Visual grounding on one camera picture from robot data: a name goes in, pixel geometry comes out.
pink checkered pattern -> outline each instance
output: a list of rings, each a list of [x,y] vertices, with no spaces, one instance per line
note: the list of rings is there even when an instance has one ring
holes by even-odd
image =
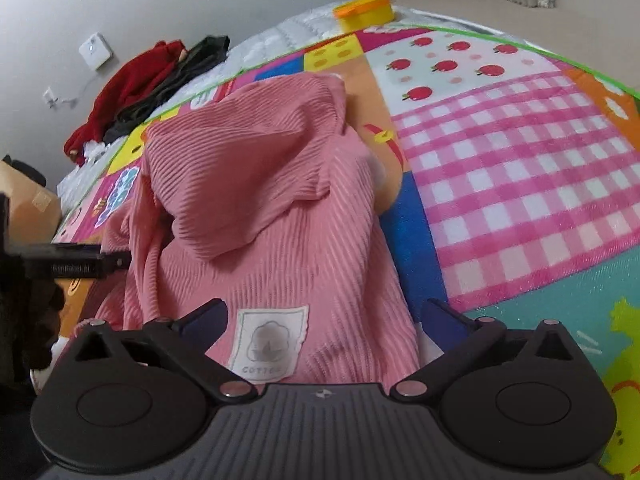
[[[640,241],[640,153],[561,72],[393,117],[453,307],[554,282]]]

metal screw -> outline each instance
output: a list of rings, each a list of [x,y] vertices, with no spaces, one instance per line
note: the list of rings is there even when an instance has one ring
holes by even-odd
[[[251,392],[251,384],[244,381],[227,381],[220,386],[220,393],[225,397],[242,397]]]
[[[420,381],[402,381],[396,384],[396,392],[403,397],[417,397],[427,392],[427,385]]]

teal mat section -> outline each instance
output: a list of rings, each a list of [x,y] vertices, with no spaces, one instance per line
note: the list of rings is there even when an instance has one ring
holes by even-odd
[[[559,319],[602,377],[620,352],[632,343],[622,332],[610,331],[610,312],[622,298],[640,306],[640,247],[539,290],[472,310],[467,315],[493,316],[509,328],[535,328],[542,319]]]

play mat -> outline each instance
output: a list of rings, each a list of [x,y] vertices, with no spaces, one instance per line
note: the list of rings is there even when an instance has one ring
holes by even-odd
[[[301,71],[344,80],[348,123],[380,163],[376,211],[425,360],[462,337],[434,321],[428,298],[511,328],[560,319],[618,409],[606,467],[640,478],[640,101],[559,56],[415,25],[321,41],[137,127],[55,241],[100,241],[131,195],[150,124]],[[63,336],[94,314],[90,285],[63,282]]]

ribbed fabric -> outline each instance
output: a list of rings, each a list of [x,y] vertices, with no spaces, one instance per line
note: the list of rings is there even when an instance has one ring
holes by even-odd
[[[309,306],[298,383],[415,371],[415,330],[373,212],[371,157],[344,122],[343,82],[300,73],[245,86],[151,128],[132,200],[103,250],[130,248],[96,317],[132,330],[211,298],[229,309],[207,355],[226,364],[240,308]]]

